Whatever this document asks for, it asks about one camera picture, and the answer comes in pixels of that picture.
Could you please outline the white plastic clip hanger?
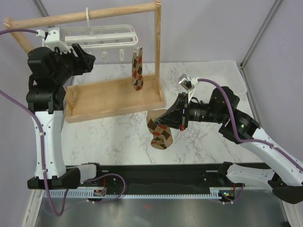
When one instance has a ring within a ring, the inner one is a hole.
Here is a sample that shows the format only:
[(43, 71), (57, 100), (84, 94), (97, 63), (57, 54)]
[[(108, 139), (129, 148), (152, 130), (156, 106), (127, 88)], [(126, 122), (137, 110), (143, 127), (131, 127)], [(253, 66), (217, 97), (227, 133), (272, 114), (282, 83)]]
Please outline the white plastic clip hanger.
[(55, 35), (67, 48), (78, 43), (81, 48), (93, 54), (96, 50), (102, 51), (103, 61), (107, 60), (107, 49), (117, 49), (120, 61), (125, 59), (124, 48), (133, 48), (134, 56), (142, 54), (138, 36), (131, 25), (91, 26), (89, 9), (86, 8), (87, 25), (82, 27), (53, 27), (45, 31), (46, 35)]

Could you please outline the argyle sock beige orange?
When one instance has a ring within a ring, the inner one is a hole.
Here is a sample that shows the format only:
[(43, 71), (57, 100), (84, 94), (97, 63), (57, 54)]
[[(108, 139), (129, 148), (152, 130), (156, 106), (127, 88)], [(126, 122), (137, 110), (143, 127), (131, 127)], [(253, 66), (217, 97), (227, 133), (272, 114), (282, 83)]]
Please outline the argyle sock beige orange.
[(136, 91), (143, 87), (143, 49), (139, 48), (132, 58), (132, 85)]

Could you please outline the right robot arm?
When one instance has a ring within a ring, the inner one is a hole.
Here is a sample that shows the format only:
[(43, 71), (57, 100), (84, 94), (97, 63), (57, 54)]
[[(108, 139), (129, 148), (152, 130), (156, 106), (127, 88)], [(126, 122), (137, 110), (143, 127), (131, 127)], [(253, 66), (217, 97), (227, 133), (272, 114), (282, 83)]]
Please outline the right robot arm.
[(278, 146), (248, 114), (237, 109), (240, 98), (229, 87), (215, 88), (208, 103), (180, 93), (156, 125), (181, 131), (189, 122), (211, 122), (221, 125), (219, 133), (258, 156), (267, 169), (244, 167), (223, 162), (216, 180), (221, 186), (231, 183), (252, 185), (270, 190), (277, 198), (297, 204), (303, 200), (303, 164)]

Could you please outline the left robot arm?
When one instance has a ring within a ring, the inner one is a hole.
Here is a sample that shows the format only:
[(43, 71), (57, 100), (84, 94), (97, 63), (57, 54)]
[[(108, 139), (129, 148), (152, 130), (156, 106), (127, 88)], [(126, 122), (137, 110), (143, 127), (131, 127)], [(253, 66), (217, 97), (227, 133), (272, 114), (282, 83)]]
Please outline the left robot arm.
[(74, 43), (69, 52), (38, 47), (28, 53), (32, 71), (26, 95), (36, 134), (36, 171), (27, 181), (28, 189), (76, 189), (87, 180), (93, 186), (103, 183), (96, 164), (67, 167), (62, 155), (61, 126), (66, 91), (72, 76), (91, 72), (95, 56)]

